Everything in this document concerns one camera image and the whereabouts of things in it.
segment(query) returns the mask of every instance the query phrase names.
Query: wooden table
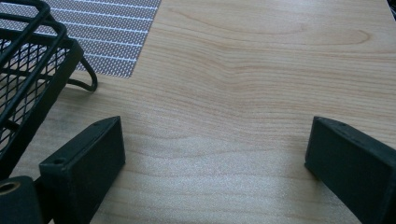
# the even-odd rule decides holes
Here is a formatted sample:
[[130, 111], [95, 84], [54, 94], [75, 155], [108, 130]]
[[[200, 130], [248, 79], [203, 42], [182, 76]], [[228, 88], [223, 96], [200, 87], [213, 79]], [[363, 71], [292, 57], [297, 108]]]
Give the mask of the wooden table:
[[318, 115], [396, 147], [395, 60], [385, 0], [163, 0], [133, 76], [65, 88], [14, 175], [120, 115], [126, 165], [92, 223], [359, 223], [307, 140]]

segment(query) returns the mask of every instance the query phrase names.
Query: black metal mesh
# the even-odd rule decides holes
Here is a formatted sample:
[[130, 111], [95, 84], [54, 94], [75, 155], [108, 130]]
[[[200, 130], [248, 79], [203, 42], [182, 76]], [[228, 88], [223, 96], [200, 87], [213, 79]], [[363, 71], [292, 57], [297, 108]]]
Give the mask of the black metal mesh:
[[[11, 41], [0, 40], [0, 50], [3, 52]], [[46, 53], [47, 46], [27, 43], [23, 45], [2, 68], [0, 75], [0, 113], [11, 103], [13, 97], [21, 88], [24, 80], [31, 75], [42, 56]], [[26, 95], [19, 102], [16, 110], [9, 118], [9, 123], [0, 131], [0, 158], [7, 144], [12, 140], [13, 134], [18, 130], [19, 125], [29, 116], [29, 112], [34, 108], [41, 93], [48, 87], [52, 75], [59, 69], [64, 61], [69, 49], [58, 48], [51, 59], [44, 66]]]

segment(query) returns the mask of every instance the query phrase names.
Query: black wire mesh basket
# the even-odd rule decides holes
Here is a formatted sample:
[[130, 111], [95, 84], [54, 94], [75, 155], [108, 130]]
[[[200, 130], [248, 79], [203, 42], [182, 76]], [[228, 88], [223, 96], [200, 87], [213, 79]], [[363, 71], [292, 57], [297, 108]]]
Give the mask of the black wire mesh basket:
[[[10, 7], [21, 10], [10, 13]], [[70, 78], [78, 63], [89, 72], [91, 85]], [[2, 180], [11, 174], [64, 86], [95, 91], [97, 78], [78, 42], [67, 37], [50, 7], [36, 0], [1, 1], [0, 67]]]

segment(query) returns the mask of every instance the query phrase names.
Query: screw hole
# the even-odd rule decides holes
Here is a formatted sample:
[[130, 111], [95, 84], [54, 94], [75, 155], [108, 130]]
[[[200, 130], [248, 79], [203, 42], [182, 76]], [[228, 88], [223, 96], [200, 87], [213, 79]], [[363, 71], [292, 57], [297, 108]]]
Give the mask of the screw hole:
[[64, 163], [66, 160], [64, 159], [64, 158], [58, 158], [58, 159], [56, 159], [55, 161], [53, 161], [53, 163], [55, 164], [55, 165], [59, 165], [59, 164], [62, 164], [62, 163]]
[[0, 195], [8, 194], [20, 186], [19, 182], [9, 182], [0, 186]]

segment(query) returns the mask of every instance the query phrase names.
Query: black plastic part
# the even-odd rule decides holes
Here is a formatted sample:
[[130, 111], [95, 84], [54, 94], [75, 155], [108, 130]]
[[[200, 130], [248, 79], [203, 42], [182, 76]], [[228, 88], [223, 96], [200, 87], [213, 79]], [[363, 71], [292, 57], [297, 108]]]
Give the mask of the black plastic part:
[[305, 167], [363, 224], [396, 223], [396, 150], [345, 123], [315, 117]]
[[89, 223], [125, 163], [120, 117], [92, 124], [40, 163], [55, 223]]
[[32, 178], [18, 176], [0, 182], [0, 223], [43, 223]]

